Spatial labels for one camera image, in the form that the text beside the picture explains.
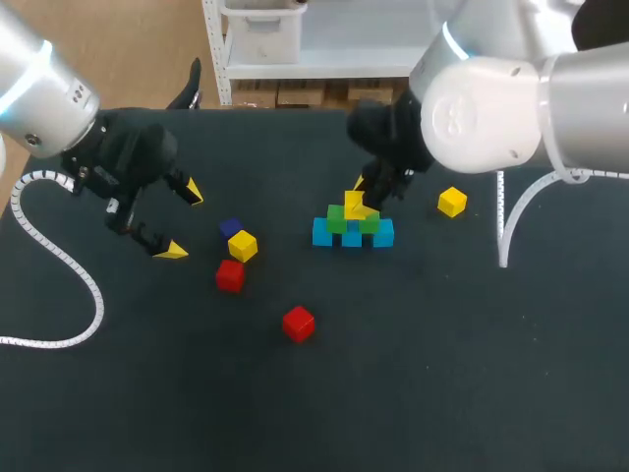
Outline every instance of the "stacked blocks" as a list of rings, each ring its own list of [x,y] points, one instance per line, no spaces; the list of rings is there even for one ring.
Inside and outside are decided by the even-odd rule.
[[[216,285],[219,289],[240,293],[245,284],[245,266],[236,261],[223,261],[216,273]]]
[[[235,218],[223,221],[219,227],[223,239],[227,240],[229,254],[238,262],[221,263],[216,273],[216,286],[226,292],[240,293],[245,284],[244,263],[256,255],[257,240]]]
[[[395,233],[393,221],[380,220],[380,213],[363,206],[363,192],[345,192],[345,205],[330,205],[327,218],[315,218],[313,222],[313,246],[333,247],[340,239],[344,248],[363,247],[364,236],[372,236],[374,248],[393,246]]]
[[[439,196],[439,204],[437,208],[453,218],[465,209],[468,196],[463,192],[450,187]]]
[[[303,342],[315,332],[315,318],[304,307],[297,307],[284,316],[282,328],[293,341]]]

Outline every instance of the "red cube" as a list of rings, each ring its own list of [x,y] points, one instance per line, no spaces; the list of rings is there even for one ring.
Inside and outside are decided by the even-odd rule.
[[[304,307],[297,307],[284,316],[282,327],[291,339],[302,342],[315,332],[315,319]]]
[[[245,265],[237,261],[223,261],[216,273],[216,285],[226,292],[240,293],[245,283]]]

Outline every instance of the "wooden floor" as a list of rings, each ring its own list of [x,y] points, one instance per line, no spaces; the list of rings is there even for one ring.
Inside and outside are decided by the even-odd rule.
[[[163,108],[203,65],[203,107],[218,106],[200,0],[4,0],[98,90],[103,108]],[[5,137],[0,214],[28,153]]]

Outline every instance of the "blue cube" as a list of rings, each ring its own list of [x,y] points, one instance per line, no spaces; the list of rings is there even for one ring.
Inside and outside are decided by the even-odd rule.
[[[375,248],[392,248],[393,241],[395,241],[393,220],[382,219],[379,231],[373,235],[373,246]]]
[[[349,231],[341,236],[341,245],[344,248],[362,248],[363,235],[358,231]]]
[[[315,218],[313,221],[313,246],[332,247],[332,233],[327,230],[326,218]]]
[[[360,233],[360,226],[358,221],[355,221],[353,219],[350,219],[347,222],[347,232],[348,233]]]
[[[223,221],[220,223],[220,234],[223,235],[223,239],[225,241],[229,241],[235,236],[237,233],[241,232],[243,229],[243,225],[240,224],[236,218],[228,219],[227,221]]]

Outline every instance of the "black tabletop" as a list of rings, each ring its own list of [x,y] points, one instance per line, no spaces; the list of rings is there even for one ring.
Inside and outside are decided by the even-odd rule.
[[[1,470],[626,470],[628,183],[547,189],[508,269],[495,175],[437,165],[389,202],[394,248],[313,248],[313,218],[369,159],[342,113],[136,119],[178,137],[205,196],[190,208],[160,184],[139,208],[191,255],[152,260],[105,229],[105,202],[28,188],[26,214],[99,283],[105,321],[69,350],[0,346]],[[507,172],[508,207],[542,174]],[[453,220],[435,209],[452,185],[469,196]],[[240,296],[213,282],[229,217],[259,245]],[[79,278],[9,211],[0,255],[0,334],[90,323]],[[281,330],[297,305],[317,323],[302,345]]]

